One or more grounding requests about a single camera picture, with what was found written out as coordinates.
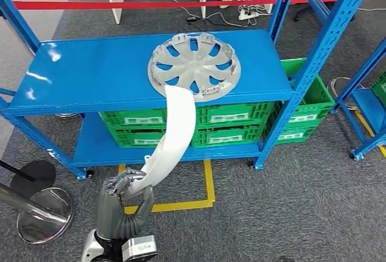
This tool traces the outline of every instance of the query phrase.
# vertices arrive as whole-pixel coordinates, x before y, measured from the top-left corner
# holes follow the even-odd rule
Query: crate label
[[[311,114],[311,115],[302,115],[302,116],[295,116],[291,117],[289,123],[295,123],[295,122],[303,122],[303,121],[311,121],[316,120],[317,118],[317,114]]]
[[[134,139],[136,145],[154,145],[158,144],[161,139]]]
[[[283,139],[294,139],[294,138],[301,138],[303,137],[304,133],[294,133],[294,134],[283,134],[279,136],[278,140],[283,140]]]
[[[124,117],[125,124],[160,124],[162,117]]]
[[[243,135],[225,136],[225,137],[210,137],[209,144],[216,144],[223,142],[242,141]]]
[[[236,120],[248,120],[249,113],[229,114],[229,115],[213,115],[210,117],[210,123],[236,121]]]

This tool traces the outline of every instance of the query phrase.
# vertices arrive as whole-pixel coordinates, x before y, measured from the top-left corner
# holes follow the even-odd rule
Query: shelf board
[[[293,96],[268,30],[213,32],[241,65],[231,92],[205,104],[287,100]],[[13,115],[166,107],[148,79],[153,50],[173,34],[43,42],[6,109]]]
[[[115,164],[142,164],[144,156],[155,149],[122,149],[118,147],[97,113],[87,113],[78,138],[72,166],[94,167]],[[181,161],[202,161],[205,158],[246,158],[260,153],[254,144],[225,145],[194,149],[188,147]]]
[[[358,105],[361,114],[374,132],[378,133],[386,118],[386,109],[369,88],[356,89],[352,98]]]

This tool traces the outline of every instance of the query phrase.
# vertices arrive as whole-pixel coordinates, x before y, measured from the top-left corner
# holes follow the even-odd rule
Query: shelf foot
[[[93,173],[90,174],[90,172],[87,170],[87,168],[85,168],[85,167],[84,167],[84,168],[78,167],[78,168],[75,168],[75,170],[72,170],[70,168],[70,170],[72,171],[73,173],[75,173],[76,175],[76,179],[78,181],[82,181],[84,179],[92,177],[93,175],[93,170],[92,171]]]
[[[355,154],[355,149],[351,149],[351,154],[354,161],[363,161],[364,159],[362,153]]]
[[[258,163],[257,158],[254,158],[252,161],[248,162],[248,166],[250,168],[253,168],[255,170],[262,170],[264,169],[264,165]]]

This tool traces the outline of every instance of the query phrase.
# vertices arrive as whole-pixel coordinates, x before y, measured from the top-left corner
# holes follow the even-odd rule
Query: red barrier rope
[[[277,0],[228,1],[226,5],[259,5],[275,4]],[[322,0],[332,2],[336,0]],[[303,4],[308,0],[291,0],[292,4]],[[112,8],[178,8],[178,7],[217,7],[223,5],[222,1],[181,1],[181,2],[100,2],[100,1],[14,1],[20,10],[108,10]]]

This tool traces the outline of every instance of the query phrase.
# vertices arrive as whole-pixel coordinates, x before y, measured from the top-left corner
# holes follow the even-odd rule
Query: black stanchion base
[[[23,166],[20,171],[35,179],[31,182],[17,174],[12,179],[11,188],[25,197],[32,197],[44,188],[51,188],[57,176],[55,166],[48,161],[32,161]]]

